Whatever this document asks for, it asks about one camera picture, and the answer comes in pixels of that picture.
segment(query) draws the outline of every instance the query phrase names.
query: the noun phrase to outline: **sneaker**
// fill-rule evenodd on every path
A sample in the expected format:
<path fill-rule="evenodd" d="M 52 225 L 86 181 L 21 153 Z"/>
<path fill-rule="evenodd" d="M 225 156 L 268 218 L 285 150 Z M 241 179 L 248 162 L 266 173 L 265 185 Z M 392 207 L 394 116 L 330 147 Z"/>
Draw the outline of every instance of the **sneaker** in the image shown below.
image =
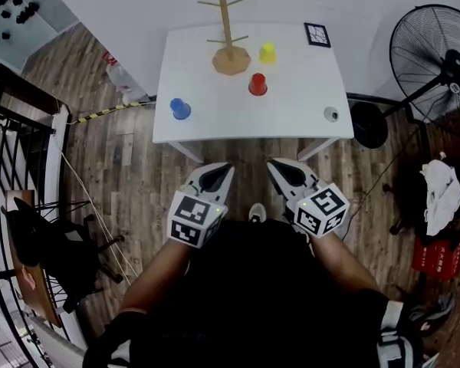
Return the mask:
<path fill-rule="evenodd" d="M 262 223 L 266 220 L 266 208 L 261 203 L 254 203 L 248 212 L 248 220 L 252 223 Z"/>

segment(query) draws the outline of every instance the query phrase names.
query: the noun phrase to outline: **wooden stand base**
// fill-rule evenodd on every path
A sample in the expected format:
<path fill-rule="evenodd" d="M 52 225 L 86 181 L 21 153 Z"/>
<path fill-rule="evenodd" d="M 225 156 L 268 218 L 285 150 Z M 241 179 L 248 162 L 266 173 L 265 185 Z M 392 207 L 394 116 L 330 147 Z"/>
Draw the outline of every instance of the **wooden stand base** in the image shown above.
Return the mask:
<path fill-rule="evenodd" d="M 228 58 L 227 48 L 222 48 L 215 53 L 213 65 L 220 74 L 235 75 L 247 70 L 251 57 L 244 48 L 232 46 L 233 60 Z"/>

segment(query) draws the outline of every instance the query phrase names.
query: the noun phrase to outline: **wooden mug tree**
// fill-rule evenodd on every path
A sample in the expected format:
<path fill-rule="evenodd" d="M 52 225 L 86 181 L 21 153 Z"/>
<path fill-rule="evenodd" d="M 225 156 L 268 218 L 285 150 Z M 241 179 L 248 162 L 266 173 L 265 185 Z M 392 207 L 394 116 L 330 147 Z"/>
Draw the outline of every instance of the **wooden mug tree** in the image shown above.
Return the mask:
<path fill-rule="evenodd" d="M 199 4 L 214 5 L 220 7 L 222 11 L 223 21 L 223 34 L 225 36 L 224 41 L 219 40 L 208 40 L 208 42 L 218 42 L 225 44 L 225 47 L 219 49 L 213 58 L 213 66 L 215 69 L 225 75 L 235 75 L 240 72 L 247 70 L 251 63 L 251 57 L 248 55 L 244 48 L 234 46 L 233 43 L 248 38 L 248 35 L 232 40 L 232 33 L 230 32 L 230 18 L 228 16 L 228 6 L 243 2 L 244 0 L 235 0 L 234 2 L 227 3 L 227 0 L 220 0 L 220 3 L 211 2 L 198 2 Z"/>

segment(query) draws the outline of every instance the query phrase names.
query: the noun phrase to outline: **fan grille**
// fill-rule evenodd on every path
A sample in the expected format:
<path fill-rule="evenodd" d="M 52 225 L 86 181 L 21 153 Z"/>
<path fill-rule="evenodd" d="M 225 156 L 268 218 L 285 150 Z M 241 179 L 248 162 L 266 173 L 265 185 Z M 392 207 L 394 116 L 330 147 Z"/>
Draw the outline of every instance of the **fan grille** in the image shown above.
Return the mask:
<path fill-rule="evenodd" d="M 425 5 L 400 20 L 390 42 L 390 63 L 406 96 L 442 75 L 448 51 L 460 55 L 460 11 Z M 412 103 L 441 128 L 453 131 L 454 119 L 460 119 L 460 91 L 457 86 L 450 90 L 450 83 L 438 84 Z"/>

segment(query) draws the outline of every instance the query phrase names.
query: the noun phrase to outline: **table leg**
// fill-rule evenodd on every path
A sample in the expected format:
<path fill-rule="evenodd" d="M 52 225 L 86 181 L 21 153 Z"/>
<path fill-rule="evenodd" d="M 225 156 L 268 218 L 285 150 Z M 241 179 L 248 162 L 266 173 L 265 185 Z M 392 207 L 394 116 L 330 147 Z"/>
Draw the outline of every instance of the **table leg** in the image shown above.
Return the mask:
<path fill-rule="evenodd" d="M 196 149 L 196 147 L 192 143 L 169 142 L 169 145 L 172 146 L 174 149 L 177 149 L 182 154 L 192 159 L 196 163 L 205 162 L 204 159 L 202 158 L 201 152 L 198 149 Z"/>
<path fill-rule="evenodd" d="M 320 138 L 315 139 L 312 144 L 305 147 L 297 154 L 298 161 L 305 161 L 309 159 L 314 154 L 317 154 L 319 151 L 322 151 L 326 147 L 330 146 L 339 138 Z"/>

